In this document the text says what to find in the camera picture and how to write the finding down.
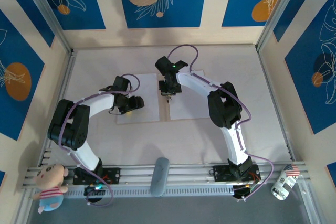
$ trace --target enclosure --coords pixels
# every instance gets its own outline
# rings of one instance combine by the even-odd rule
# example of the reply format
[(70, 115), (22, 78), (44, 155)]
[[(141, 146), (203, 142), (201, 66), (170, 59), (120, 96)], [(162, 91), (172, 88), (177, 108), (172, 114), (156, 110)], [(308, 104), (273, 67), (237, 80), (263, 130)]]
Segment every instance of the enclosure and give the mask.
[[(334, 223), (336, 0), (2, 0), (0, 10), (1, 223)], [(216, 177), (233, 147), (208, 98), (184, 84), (162, 96), (164, 56), (174, 68), (195, 59), (179, 76), (209, 79), (201, 89), (230, 82), (241, 121), (250, 111), (235, 126), (259, 169), (246, 200), (233, 197), (240, 180)], [(144, 107), (120, 115), (113, 103), (90, 118), (86, 143), (103, 167), (119, 169), (113, 195), (102, 186), (90, 196), (113, 198), (97, 208), (74, 183), (74, 152), (47, 132), (60, 100), (83, 102), (124, 74), (138, 78), (136, 89), (125, 76)], [(170, 167), (157, 198), (160, 157)], [(53, 164), (69, 170), (68, 191), (39, 214), (33, 177)], [(300, 175), (278, 200), (271, 187), (286, 165)]]

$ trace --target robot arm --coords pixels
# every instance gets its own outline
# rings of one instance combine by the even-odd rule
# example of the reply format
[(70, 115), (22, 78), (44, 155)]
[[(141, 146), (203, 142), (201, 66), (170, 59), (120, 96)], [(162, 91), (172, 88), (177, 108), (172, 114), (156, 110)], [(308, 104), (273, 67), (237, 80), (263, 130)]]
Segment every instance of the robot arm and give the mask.
[[(203, 80), (195, 77), (192, 73), (179, 73), (179, 70), (188, 66), (185, 62), (179, 61), (171, 63), (167, 57), (160, 58), (155, 66), (164, 76), (164, 81), (159, 81), (161, 95), (176, 95), (182, 92), (181, 86), (186, 86), (203, 97), (208, 99), (209, 115), (213, 123), (220, 128), (224, 135), (229, 152), (229, 166), (231, 173), (236, 179), (241, 179), (252, 167), (251, 158), (245, 153), (246, 148), (240, 126), (236, 129), (236, 122), (241, 119), (241, 106), (229, 95), (220, 89), (206, 84)], [(237, 93), (230, 82), (220, 84), (203, 77), (205, 81), (222, 87), (232, 93), (235, 97)]]
[[(123, 77), (116, 77), (114, 84), (100, 91), (122, 91), (126, 92), (130, 81)], [(74, 105), (74, 102), (68, 100), (59, 101), (52, 121), (48, 129), (48, 138), (58, 144), (60, 129), (64, 123), (65, 117)], [(121, 114), (144, 107), (141, 97), (128, 97), (122, 93), (102, 94), (95, 98), (89, 99), (78, 105), (72, 112), (70, 120), (67, 122), (61, 144), (64, 148), (71, 150), (71, 154), (86, 169), (94, 172), (98, 176), (102, 174), (102, 161), (97, 157), (88, 142), (86, 141), (88, 134), (89, 119), (97, 113), (117, 107)]]

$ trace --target american flag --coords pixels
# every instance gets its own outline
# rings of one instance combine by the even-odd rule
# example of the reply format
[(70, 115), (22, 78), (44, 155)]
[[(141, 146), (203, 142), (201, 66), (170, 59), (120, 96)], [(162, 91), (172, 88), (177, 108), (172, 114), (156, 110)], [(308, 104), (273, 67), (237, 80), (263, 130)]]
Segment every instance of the american flag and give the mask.
[(286, 165), (283, 170), (286, 173), (286, 177), (300, 175), (300, 169), (296, 165)]

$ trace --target pink pig plush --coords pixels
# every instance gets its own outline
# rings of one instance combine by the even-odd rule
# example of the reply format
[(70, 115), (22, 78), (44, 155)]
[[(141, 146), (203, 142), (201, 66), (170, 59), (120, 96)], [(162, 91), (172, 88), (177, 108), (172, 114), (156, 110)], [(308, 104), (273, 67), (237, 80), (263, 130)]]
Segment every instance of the pink pig plush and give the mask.
[(62, 204), (63, 193), (68, 191), (68, 187), (62, 186), (62, 183), (68, 174), (69, 170), (58, 164), (44, 167), (34, 177), (36, 186), (41, 190), (32, 196), (32, 199), (40, 200), (39, 213), (53, 211)]

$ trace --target purple cable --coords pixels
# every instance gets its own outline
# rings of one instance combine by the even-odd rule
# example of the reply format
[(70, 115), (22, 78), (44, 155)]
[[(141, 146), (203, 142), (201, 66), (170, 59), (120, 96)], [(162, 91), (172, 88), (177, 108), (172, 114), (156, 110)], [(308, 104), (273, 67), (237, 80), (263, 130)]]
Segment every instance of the purple cable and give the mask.
[(110, 186), (109, 184), (107, 184), (101, 177), (99, 177), (97, 174), (93, 173), (92, 171), (90, 171), (89, 169), (87, 169), (86, 167), (84, 167), (83, 165), (81, 165), (81, 163), (79, 162), (79, 160), (78, 160), (78, 159), (71, 153), (71, 151), (69, 151), (69, 149), (66, 149), (66, 148), (64, 148), (64, 147), (62, 146), (62, 137), (63, 137), (63, 134), (64, 134), (65, 127), (66, 127), (66, 125), (67, 125), (67, 122), (68, 122), (68, 120), (69, 120), (69, 118), (70, 118), (70, 116), (71, 116), (73, 110), (74, 110), (79, 104), (81, 104), (81, 103), (83, 103), (83, 102), (85, 102), (85, 101), (88, 101), (88, 100), (90, 100), (90, 99), (92, 99), (92, 98), (95, 98), (95, 97), (98, 97), (98, 96), (100, 96), (100, 95), (103, 95), (103, 94), (116, 94), (116, 93), (124, 93), (124, 94), (125, 94), (125, 93), (128, 93), (128, 94), (130, 94), (130, 93), (134, 93), (134, 92), (136, 92), (136, 90), (139, 89), (139, 87), (140, 87), (140, 80), (139, 80), (138, 77), (136, 77), (135, 75), (133, 75), (133, 74), (131, 74), (131, 73), (123, 74), (122, 77), (123, 77), (123, 76), (133, 76), (133, 77), (135, 77), (136, 80), (138, 81), (138, 86), (137, 86), (137, 88), (134, 89), (134, 90), (132, 90), (132, 91), (108, 91), (108, 92), (100, 92), (100, 93), (97, 93), (97, 94), (93, 94), (93, 95), (91, 95), (91, 96), (89, 96), (89, 97), (83, 98), (82, 100), (76, 102), (76, 103), (71, 107), (71, 109), (69, 110), (68, 114), (66, 115), (66, 117), (65, 117), (65, 119), (64, 119), (64, 122), (63, 122), (63, 124), (62, 124), (61, 130), (60, 130), (60, 133), (59, 133), (59, 137), (58, 137), (58, 146), (59, 146), (62, 150), (65, 150), (65, 151), (67, 151), (67, 152), (70, 152), (70, 156), (71, 156), (72, 159), (77, 163), (77, 165), (80, 165), (80, 168), (82, 168), (83, 170), (85, 170), (85, 171), (86, 171), (87, 173), (89, 173), (90, 175), (96, 177), (99, 181), (101, 181), (104, 185), (106, 185), (107, 188), (110, 190), (111, 195), (112, 195), (112, 196), (111, 196), (111, 199), (110, 199), (110, 201), (109, 201), (108, 203), (103, 204), (103, 205), (97, 205), (97, 204), (90, 203), (90, 202), (88, 201), (88, 196), (89, 196), (89, 195), (87, 195), (86, 201), (87, 201), (90, 205), (95, 206), (95, 207), (106, 207), (106, 206), (110, 205), (110, 204), (112, 203), (112, 201), (113, 201), (113, 190), (112, 190), (111, 186)]
[[(248, 115), (248, 119), (242, 120), (241, 122), (239, 122), (239, 123), (236, 124), (236, 133), (237, 133), (237, 136), (238, 136), (239, 146), (240, 146), (241, 150), (243, 150), (244, 148), (243, 148), (243, 145), (242, 145), (242, 143), (241, 143), (241, 139), (240, 139), (239, 132), (238, 132), (237, 129), (238, 129), (238, 127), (239, 127), (241, 124), (246, 123), (246, 122), (248, 122), (248, 121), (250, 121), (250, 120), (252, 119), (252, 115), (251, 115), (250, 111), (249, 111), (249, 110), (247, 109), (247, 107), (241, 102), (241, 100), (238, 99), (238, 97), (236, 97), (235, 95), (233, 95), (231, 92), (229, 92), (229, 91), (223, 89), (222, 87), (219, 87), (219, 86), (217, 86), (217, 85), (211, 84), (208, 80), (206, 80), (206, 79), (204, 79), (203, 77), (201, 77), (201, 76), (199, 76), (199, 75), (197, 75), (197, 74), (195, 74), (195, 73), (192, 72), (192, 66), (193, 66), (193, 64), (195, 63), (195, 61), (198, 59), (198, 55), (199, 55), (198, 49), (197, 49), (194, 45), (190, 45), (190, 44), (179, 45), (179, 46), (175, 47), (173, 50), (171, 50), (171, 52), (168, 54), (167, 58), (169, 58), (169, 57), (171, 56), (172, 52), (174, 52), (177, 48), (184, 47), (184, 46), (192, 47), (192, 48), (194, 48), (195, 51), (196, 51), (196, 57), (195, 57), (195, 59), (191, 62), (190, 66), (189, 66), (189, 71), (190, 71), (190, 73), (191, 73), (193, 76), (199, 78), (201, 81), (204, 81), (205, 83), (209, 84), (211, 87), (220, 89), (220, 90), (223, 91), (224, 93), (228, 94), (228, 95), (229, 95), (230, 97), (232, 97), (236, 102), (238, 102), (239, 105), (246, 111), (246, 113), (247, 113), (247, 115)], [(273, 165), (273, 163), (272, 163), (270, 160), (268, 160), (267, 158), (259, 157), (259, 156), (253, 155), (253, 154), (249, 154), (247, 151), (244, 151), (244, 152), (245, 152), (247, 155), (251, 156), (251, 157), (259, 158), (259, 159), (265, 160), (265, 161), (269, 162), (269, 164), (271, 165), (271, 172), (269, 173), (269, 175), (268, 175), (268, 176), (266, 177), (266, 179), (260, 184), (260, 186), (258, 186), (258, 188), (256, 188), (256, 189), (255, 189), (251, 194), (249, 194), (246, 198), (242, 199), (242, 200), (245, 201), (245, 200), (248, 199), (250, 196), (252, 196), (257, 190), (259, 190), (259, 188), (260, 188), (262, 185), (264, 185), (264, 184), (268, 181), (268, 179), (269, 179), (269, 178), (272, 176), (272, 174), (273, 174), (273, 171), (274, 171), (274, 165)]]

